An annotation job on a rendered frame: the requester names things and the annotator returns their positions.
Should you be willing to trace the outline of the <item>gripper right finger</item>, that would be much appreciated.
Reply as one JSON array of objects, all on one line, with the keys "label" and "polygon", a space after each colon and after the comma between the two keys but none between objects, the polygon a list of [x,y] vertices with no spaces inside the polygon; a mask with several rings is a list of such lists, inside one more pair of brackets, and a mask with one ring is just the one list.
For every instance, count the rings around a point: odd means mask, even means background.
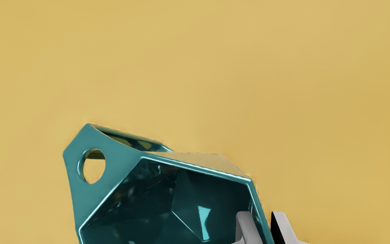
[{"label": "gripper right finger", "polygon": [[275,244],[309,244],[297,238],[285,212],[271,212],[270,230]]}]

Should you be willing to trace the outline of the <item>teal faceted mug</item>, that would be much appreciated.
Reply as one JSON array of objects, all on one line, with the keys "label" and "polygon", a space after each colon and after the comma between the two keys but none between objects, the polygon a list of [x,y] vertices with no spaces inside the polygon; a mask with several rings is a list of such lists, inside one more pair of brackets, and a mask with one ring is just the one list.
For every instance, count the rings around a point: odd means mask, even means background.
[{"label": "teal faceted mug", "polygon": [[88,123],[63,159],[80,244],[231,244],[240,211],[275,244],[254,182],[221,154]]}]

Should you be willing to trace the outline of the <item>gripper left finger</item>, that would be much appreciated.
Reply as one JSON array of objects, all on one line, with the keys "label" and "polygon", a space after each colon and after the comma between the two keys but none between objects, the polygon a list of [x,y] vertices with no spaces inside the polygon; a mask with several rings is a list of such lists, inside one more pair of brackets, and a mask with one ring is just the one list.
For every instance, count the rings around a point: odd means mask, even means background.
[{"label": "gripper left finger", "polygon": [[263,244],[251,212],[240,211],[237,213],[235,241],[232,244]]}]

